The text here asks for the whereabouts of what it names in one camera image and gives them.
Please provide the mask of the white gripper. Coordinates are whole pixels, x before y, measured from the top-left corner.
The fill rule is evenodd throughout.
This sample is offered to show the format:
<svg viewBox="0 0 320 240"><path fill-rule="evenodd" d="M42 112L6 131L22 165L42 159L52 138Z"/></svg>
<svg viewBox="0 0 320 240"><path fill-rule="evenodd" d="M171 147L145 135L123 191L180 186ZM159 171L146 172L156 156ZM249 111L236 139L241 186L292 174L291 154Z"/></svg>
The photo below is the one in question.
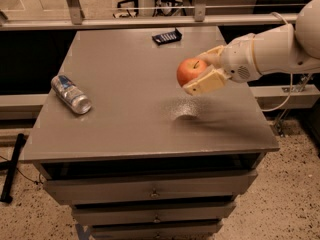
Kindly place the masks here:
<svg viewBox="0 0 320 240"><path fill-rule="evenodd" d="M237 83L258 80L261 73L254 61L254 37L250 33L232 40L225 47L219 45L197 55L208 66L215 68L208 67L182 89L189 95L197 96L223 88L229 79Z"/></svg>

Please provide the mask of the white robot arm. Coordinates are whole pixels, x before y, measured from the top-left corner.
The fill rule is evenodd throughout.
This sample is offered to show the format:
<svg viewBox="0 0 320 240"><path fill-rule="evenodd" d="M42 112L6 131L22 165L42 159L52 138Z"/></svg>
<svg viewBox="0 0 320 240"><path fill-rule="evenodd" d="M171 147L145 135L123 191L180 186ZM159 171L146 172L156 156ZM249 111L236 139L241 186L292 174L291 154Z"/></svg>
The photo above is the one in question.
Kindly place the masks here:
<svg viewBox="0 0 320 240"><path fill-rule="evenodd" d="M273 73L303 74L320 70L320 0L312 0L296 21L259 34L247 34L199 55L204 72L183 85L189 95L220 89L231 80L255 81Z"/></svg>

